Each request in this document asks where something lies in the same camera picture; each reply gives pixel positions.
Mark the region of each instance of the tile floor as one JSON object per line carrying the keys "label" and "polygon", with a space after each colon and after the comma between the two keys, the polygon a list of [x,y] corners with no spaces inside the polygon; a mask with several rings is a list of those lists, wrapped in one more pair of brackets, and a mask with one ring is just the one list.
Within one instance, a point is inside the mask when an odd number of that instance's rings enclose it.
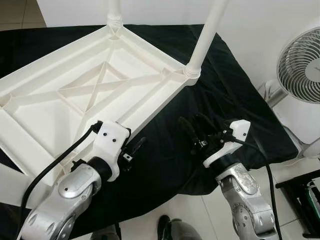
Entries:
{"label": "tile floor", "polygon": [[0,0],[0,31],[45,27],[37,0]]}
{"label": "tile floor", "polygon": [[[274,184],[301,174],[320,169],[320,161],[307,158],[271,165]],[[264,198],[271,204],[269,180],[266,169],[251,171],[260,185]],[[281,190],[275,189],[275,198],[283,240],[304,240],[304,229],[299,218],[287,202]],[[238,240],[232,226],[230,207],[219,188],[205,196],[177,195],[155,210],[120,223],[122,240],[157,240],[156,225],[162,214],[181,218],[193,225],[203,240]],[[77,238],[88,240],[90,234]]]}
{"label": "tile floor", "polygon": [[[0,31],[46,27],[36,0],[0,0]],[[317,159],[290,160],[271,166],[274,182],[320,169]],[[269,181],[265,168],[251,171],[265,199],[271,203]],[[275,190],[283,240],[302,240],[304,231],[298,217],[283,193]],[[229,205],[217,188],[205,196],[177,195],[155,210],[120,223],[123,240],[156,240],[159,216],[167,214],[193,225],[203,240],[237,240],[232,226]],[[88,240],[91,234],[77,238]]]}

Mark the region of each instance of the black cable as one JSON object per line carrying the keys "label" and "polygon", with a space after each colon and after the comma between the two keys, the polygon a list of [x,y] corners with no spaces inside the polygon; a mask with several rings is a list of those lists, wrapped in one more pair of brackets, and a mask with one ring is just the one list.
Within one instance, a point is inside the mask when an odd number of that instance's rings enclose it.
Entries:
{"label": "black cable", "polygon": [[35,186],[40,182],[40,180],[48,173],[50,170],[52,170],[57,164],[59,164],[69,153],[71,153],[76,147],[78,147],[93,131],[97,133],[102,125],[101,121],[98,121],[96,124],[91,125],[90,128],[86,131],[86,133],[78,140],[76,141],[71,147],[69,147],[64,153],[62,153],[56,160],[54,160],[49,166],[47,166],[28,186],[28,188],[25,190],[22,201],[21,201],[21,207],[19,210],[19,216],[18,216],[18,226],[17,226],[17,233],[16,233],[16,239],[19,236],[20,230],[24,224],[24,218],[23,213],[26,209],[28,199],[30,197],[31,192],[35,188]]}
{"label": "black cable", "polygon": [[279,240],[283,240],[282,239],[282,235],[281,235],[281,229],[280,229],[280,224],[279,224],[279,219],[278,219],[278,213],[277,213],[277,206],[276,206],[276,198],[275,198],[275,187],[274,187],[274,180],[272,177],[272,172],[267,160],[267,157],[263,154],[263,152],[256,147],[255,145],[252,145],[248,142],[245,141],[241,141],[239,139],[233,138],[232,142],[244,145],[244,146],[248,146],[252,149],[255,149],[258,153],[260,153],[260,155],[262,156],[262,158],[264,159],[264,163],[265,163],[265,167],[266,167],[266,171],[268,173],[268,178],[269,178],[269,184],[270,184],[270,195],[271,195],[271,204],[272,204],[272,209],[273,209],[273,215],[274,215],[274,222],[275,222],[275,228],[278,232],[279,235]]}

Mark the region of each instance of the black shoe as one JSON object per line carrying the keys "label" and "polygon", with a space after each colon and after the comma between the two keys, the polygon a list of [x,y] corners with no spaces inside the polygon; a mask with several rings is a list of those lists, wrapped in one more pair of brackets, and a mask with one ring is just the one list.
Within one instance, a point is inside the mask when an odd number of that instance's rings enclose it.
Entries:
{"label": "black shoe", "polygon": [[158,240],[163,240],[165,229],[170,224],[170,217],[167,215],[162,215],[158,220],[157,234]]}

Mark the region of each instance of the black stand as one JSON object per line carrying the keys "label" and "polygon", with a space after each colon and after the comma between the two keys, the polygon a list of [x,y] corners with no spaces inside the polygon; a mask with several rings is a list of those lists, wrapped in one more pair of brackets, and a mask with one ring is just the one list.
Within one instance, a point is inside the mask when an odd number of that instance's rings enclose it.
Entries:
{"label": "black stand", "polygon": [[[309,233],[302,234],[302,236],[307,239],[320,238],[320,221],[306,197],[307,183],[319,177],[320,170],[316,170],[275,185],[277,189],[282,189],[293,208],[296,209],[301,217],[302,222],[309,231]],[[315,195],[320,202],[320,194],[318,193]]]}

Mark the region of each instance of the black tablecloth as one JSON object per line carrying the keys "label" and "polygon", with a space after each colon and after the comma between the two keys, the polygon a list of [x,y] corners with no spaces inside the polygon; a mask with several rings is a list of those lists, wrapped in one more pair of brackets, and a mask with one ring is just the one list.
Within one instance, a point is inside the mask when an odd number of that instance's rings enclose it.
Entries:
{"label": "black tablecloth", "polygon": [[[100,27],[0,32],[0,77]],[[190,59],[202,29],[202,25],[126,27],[183,64]],[[258,144],[270,163],[294,158],[298,153],[226,43],[216,34],[198,82],[185,87],[129,143],[132,145],[141,137],[147,137],[147,144],[135,159],[132,170],[121,174],[115,182],[103,185],[93,197],[88,210],[76,221],[72,236],[143,215],[177,193],[203,195],[212,192],[217,186],[214,176],[203,167],[198,167],[194,173],[199,159],[190,155],[190,146],[180,133],[176,121],[180,116],[190,118],[199,112],[220,124],[234,118],[249,120],[251,129],[247,141]],[[236,155],[248,169],[264,165],[261,156],[245,146]],[[3,152],[0,160],[9,164]]]}

